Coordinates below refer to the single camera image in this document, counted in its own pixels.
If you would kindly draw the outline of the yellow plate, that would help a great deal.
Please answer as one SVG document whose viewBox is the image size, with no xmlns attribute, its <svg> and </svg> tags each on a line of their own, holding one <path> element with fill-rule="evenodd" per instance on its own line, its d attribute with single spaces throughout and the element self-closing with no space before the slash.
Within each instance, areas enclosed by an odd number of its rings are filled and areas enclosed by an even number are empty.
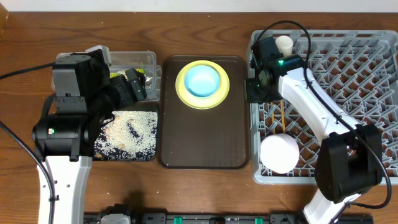
<svg viewBox="0 0 398 224">
<path fill-rule="evenodd" d="M 220 77 L 220 87 L 214 94 L 208 97 L 200 98 L 197 96 L 193 96 L 185 88 L 184 78 L 186 73 L 188 72 L 189 69 L 197 65 L 207 65 L 209 67 L 214 68 Z M 229 87 L 230 87 L 229 77 L 225 69 L 223 69 L 217 63 L 209 60 L 196 60 L 194 62 L 188 63 L 186 66 L 184 66 L 181 69 L 181 71 L 179 71 L 175 81 L 175 89 L 181 101 L 184 102 L 187 106 L 198 110 L 207 110 L 218 106 L 227 97 L 229 92 Z"/>
</svg>

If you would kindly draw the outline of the white cup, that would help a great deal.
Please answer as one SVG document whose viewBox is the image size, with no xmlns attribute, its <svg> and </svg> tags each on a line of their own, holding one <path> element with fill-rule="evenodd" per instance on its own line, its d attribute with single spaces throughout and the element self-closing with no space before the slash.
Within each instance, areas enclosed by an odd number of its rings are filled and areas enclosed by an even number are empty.
<svg viewBox="0 0 398 224">
<path fill-rule="evenodd" d="M 285 57 L 292 55 L 294 42 L 289 36 L 281 35 L 276 38 L 275 43 L 279 52 L 282 53 Z"/>
</svg>

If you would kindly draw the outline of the wooden chopstick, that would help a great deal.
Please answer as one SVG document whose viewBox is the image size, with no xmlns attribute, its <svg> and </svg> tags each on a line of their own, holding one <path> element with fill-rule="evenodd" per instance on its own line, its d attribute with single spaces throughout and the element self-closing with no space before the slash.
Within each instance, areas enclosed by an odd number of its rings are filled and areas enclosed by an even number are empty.
<svg viewBox="0 0 398 224">
<path fill-rule="evenodd" d="M 272 121 L 272 124 L 274 124 L 274 122 L 275 122 L 274 110 L 273 110 L 272 113 L 271 113 L 271 121 Z M 272 133 L 273 133 L 273 134 L 276 134 L 275 128 L 272 130 Z"/>
<path fill-rule="evenodd" d="M 285 128 L 285 111 L 284 111 L 284 101 L 280 100 L 280 113 L 281 113 L 281 123 L 282 123 L 282 131 L 285 134 L 286 133 L 286 128 Z"/>
</svg>

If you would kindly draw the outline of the light blue bowl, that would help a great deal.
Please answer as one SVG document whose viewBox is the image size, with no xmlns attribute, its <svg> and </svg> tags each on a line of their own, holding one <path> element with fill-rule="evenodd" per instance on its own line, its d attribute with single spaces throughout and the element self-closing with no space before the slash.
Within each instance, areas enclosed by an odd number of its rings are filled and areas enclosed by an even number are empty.
<svg viewBox="0 0 398 224">
<path fill-rule="evenodd" d="M 193 96 L 204 98 L 218 90 L 220 77 L 214 68 L 207 65 L 197 65 L 188 70 L 184 84 L 187 91 Z"/>
</svg>

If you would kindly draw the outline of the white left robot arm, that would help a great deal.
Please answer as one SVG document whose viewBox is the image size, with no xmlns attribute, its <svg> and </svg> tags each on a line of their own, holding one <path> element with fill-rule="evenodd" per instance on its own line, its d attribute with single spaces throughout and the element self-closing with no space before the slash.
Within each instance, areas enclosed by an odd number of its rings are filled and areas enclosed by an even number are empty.
<svg viewBox="0 0 398 224">
<path fill-rule="evenodd" d="M 131 68 L 111 77 L 109 49 L 97 45 L 58 57 L 55 94 L 32 130 L 40 181 L 39 223 L 82 223 L 94 144 L 113 111 L 145 100 L 145 76 Z"/>
</svg>

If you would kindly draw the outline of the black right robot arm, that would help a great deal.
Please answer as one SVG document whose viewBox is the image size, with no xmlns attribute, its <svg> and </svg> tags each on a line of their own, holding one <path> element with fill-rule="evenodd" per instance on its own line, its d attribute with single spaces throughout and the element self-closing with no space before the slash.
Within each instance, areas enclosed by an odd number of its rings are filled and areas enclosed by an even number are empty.
<svg viewBox="0 0 398 224">
<path fill-rule="evenodd" d="M 361 125 L 345 113 L 312 75 L 298 55 L 254 56 L 254 77 L 245 81 L 247 100 L 266 103 L 286 99 L 320 141 L 315 166 L 318 190 L 303 210 L 306 223 L 334 223 L 342 211 L 385 174 L 381 134 L 373 124 Z"/>
</svg>

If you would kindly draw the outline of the white rice bowl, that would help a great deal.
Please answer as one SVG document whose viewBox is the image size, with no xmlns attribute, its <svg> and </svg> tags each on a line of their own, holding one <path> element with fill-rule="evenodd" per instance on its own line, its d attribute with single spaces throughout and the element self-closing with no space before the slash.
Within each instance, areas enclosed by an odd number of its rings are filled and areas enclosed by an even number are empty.
<svg viewBox="0 0 398 224">
<path fill-rule="evenodd" d="M 288 134 L 275 134 L 261 142 L 260 160 L 262 164 L 278 174 L 290 172 L 299 161 L 299 147 Z"/>
</svg>

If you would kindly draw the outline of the green yellow snack wrapper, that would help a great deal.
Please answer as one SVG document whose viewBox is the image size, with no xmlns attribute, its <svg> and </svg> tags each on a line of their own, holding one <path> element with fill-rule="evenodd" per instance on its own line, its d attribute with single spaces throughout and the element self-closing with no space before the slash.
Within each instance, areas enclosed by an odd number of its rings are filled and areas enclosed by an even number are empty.
<svg viewBox="0 0 398 224">
<path fill-rule="evenodd" d="M 137 71 L 137 72 L 139 72 L 139 73 L 142 73 L 142 74 L 146 74 L 145 73 L 145 70 L 143 69 L 143 68 L 135 68 L 135 70 Z M 126 75 L 126 72 L 127 72 L 127 70 L 120 70 L 120 71 L 117 71 L 117 72 L 111 72 L 110 73 L 110 78 L 114 78 L 114 77 L 116 77 L 116 76 L 120 76 L 120 75 L 123 75 L 124 77 L 125 77 L 125 79 L 128 79 L 128 77 L 127 77 L 127 75 Z"/>
</svg>

